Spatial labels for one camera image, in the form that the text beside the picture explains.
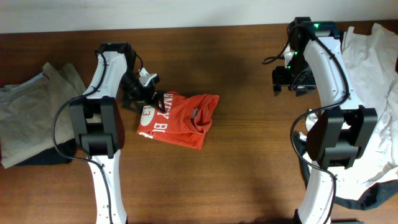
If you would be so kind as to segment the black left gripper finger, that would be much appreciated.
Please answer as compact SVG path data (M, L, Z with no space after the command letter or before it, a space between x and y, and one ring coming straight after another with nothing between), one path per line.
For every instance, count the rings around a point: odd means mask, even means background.
M153 107L159 110L162 113L166 112L165 109L165 101L164 101L164 93L163 90L158 90L154 93L152 100L153 100Z
M133 111L137 114L141 114L143 107L145 106L145 101L123 101L122 107L124 109Z

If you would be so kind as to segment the orange red t-shirt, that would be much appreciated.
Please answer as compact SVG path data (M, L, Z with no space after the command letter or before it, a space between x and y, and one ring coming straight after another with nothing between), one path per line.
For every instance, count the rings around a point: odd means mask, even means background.
M143 108L137 134L200 150L219 98L209 94L187 98L168 91L164 93L164 113L152 106Z

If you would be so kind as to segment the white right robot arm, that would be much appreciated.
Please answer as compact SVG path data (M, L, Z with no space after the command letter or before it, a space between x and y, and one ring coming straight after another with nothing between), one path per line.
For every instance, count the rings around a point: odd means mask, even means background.
M311 114L320 117L307 134L309 160L298 158L309 167L310 177L303 202L295 210L293 223L331 223L338 189L336 167L349 169L362 157L377 123L375 108L367 108L358 98L346 74L341 36L332 21L312 21L296 17L287 26L288 40L267 65L284 59L272 71L275 95L286 86L297 96L318 91L321 106L300 115L290 128L294 149L295 126Z

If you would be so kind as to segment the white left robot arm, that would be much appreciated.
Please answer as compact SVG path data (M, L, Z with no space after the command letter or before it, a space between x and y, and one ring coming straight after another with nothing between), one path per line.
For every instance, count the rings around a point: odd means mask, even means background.
M98 65L89 87L68 107L75 141L91 169L96 222L126 224L119 177L125 132L116 96L123 93L127 110L141 113L149 106L164 112L164 93L155 89L158 74L144 67L135 71L140 56L129 43L104 43L96 54Z

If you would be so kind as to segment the crumpled white shirt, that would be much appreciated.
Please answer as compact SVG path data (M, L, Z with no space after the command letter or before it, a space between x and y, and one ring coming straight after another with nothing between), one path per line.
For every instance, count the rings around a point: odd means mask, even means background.
M287 45L293 57L303 57L310 66L321 101L318 121L307 134L310 167L306 200L326 202L335 196L358 198L384 177L369 152L379 115L363 102L347 75L339 35L332 22L302 18L288 28Z

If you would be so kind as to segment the folded black garment left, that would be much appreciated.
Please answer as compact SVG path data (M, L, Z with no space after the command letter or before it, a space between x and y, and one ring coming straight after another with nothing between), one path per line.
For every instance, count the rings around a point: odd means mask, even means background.
M59 144L58 149L63 154L73 157L76 154L76 142L74 139L71 139L67 142ZM62 157L57 152L57 150L52 147L16 164L16 166L52 166L59 164L68 164L71 161L71 159L66 159Z

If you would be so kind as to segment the folded beige shirt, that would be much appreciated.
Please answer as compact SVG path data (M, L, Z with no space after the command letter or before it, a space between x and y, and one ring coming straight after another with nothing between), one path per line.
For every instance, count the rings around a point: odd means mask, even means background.
M58 109L86 90L75 67L48 62L29 81L1 88L1 164L10 168L53 149L52 121Z

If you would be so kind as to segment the dark grey garment right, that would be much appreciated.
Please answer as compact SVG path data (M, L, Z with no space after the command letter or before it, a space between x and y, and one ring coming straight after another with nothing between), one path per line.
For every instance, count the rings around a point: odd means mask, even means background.
M298 135L294 136L294 143L301 156L307 153L306 142L301 140ZM300 162L300 170L307 188L310 178L310 167L305 167L303 162ZM397 180L388 182L376 183L364 191L360 198L352 200L348 198L335 197L335 204L352 210L371 210L381 206L384 202L397 194Z

